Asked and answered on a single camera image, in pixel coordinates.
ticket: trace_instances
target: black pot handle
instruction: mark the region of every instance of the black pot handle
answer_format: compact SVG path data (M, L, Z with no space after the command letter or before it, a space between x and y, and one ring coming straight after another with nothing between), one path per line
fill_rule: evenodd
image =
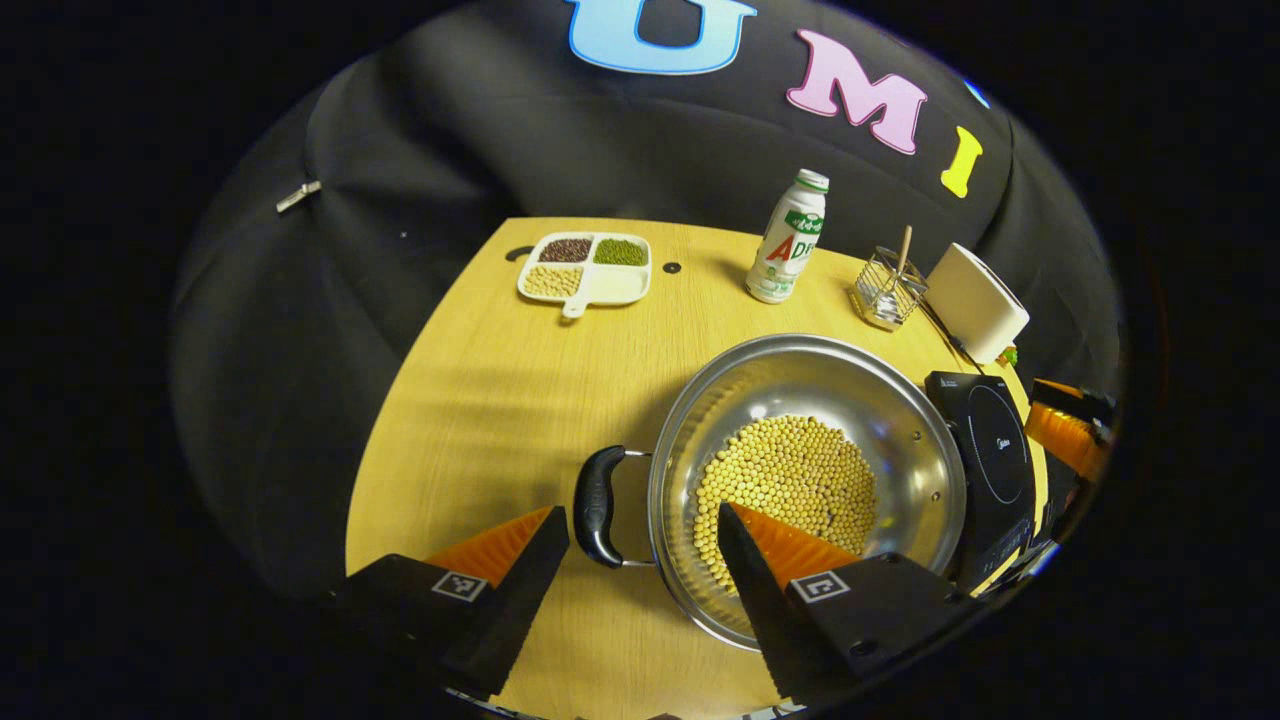
M626 456L648 457L650 454L626 450L621 445L596 451L582 464L573 488L573 537L582 552L600 565L655 565L652 560L623 560L609 541L613 524L613 469Z

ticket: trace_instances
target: wooden table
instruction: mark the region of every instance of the wooden table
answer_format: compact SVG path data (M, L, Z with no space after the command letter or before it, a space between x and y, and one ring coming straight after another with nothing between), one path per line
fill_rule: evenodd
M590 306L564 322L525 300L508 251L559 231L635 233L653 247L649 295ZM618 219L507 220L444 296L401 368L365 448L347 524L347 573L388 552L426 557L545 505L572 506L582 461L625 445L652 450L684 384L746 340L803 332L863 347L916 384L932 370L974 372L922 313L895 333L855 315L861 260L817 250L795 293L765 305L744 288L758 236ZM678 273L662 270L680 263ZM983 368L1009 383L1012 369ZM1037 503L1048 497L1044 452L1032 442ZM613 538L648 559L644 459L614 473ZM1037 510L1037 529L1039 511ZM495 705L549 717L691 720L781 702L759 653L694 625L657 570L598 565L570 547Z

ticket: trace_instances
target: stainless steel pot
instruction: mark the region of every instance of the stainless steel pot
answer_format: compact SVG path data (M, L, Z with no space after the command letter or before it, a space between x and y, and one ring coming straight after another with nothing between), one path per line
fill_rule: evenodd
M611 473L621 446L594 454L573 493L573 534L611 568L657 565L680 607L708 633L759 650L737 597L717 585L692 544L701 468L756 418L813 415L863 450L876 474L877 523L864 556L899 552L934 573L951 560L965 516L965 480L946 423L906 377L874 355L832 338L777 334L712 360L676 398L649 469L653 561L623 560L609 542Z

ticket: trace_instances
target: utensil holder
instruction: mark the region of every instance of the utensil holder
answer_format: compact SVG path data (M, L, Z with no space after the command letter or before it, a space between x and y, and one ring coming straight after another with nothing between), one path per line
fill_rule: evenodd
M929 288L920 270L908 260L902 277L892 290L892 299L877 301L881 292L888 291L893 284L895 274L897 274L897 252L877 246L863 272L858 274L851 293L858 314L869 324L890 332L902 327L920 304L924 291Z

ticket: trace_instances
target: pink letter m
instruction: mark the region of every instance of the pink letter m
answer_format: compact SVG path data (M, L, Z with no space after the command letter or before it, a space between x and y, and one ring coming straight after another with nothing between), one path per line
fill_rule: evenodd
M804 86L788 90L787 100L801 110L829 118L837 111L832 96L838 87L850 124L860 126L884 108L881 119L870 124L872 135L899 152L914 155L915 120L929 96L895 74L872 83L844 45L812 29L799 29L796 35L809 44L809 69Z

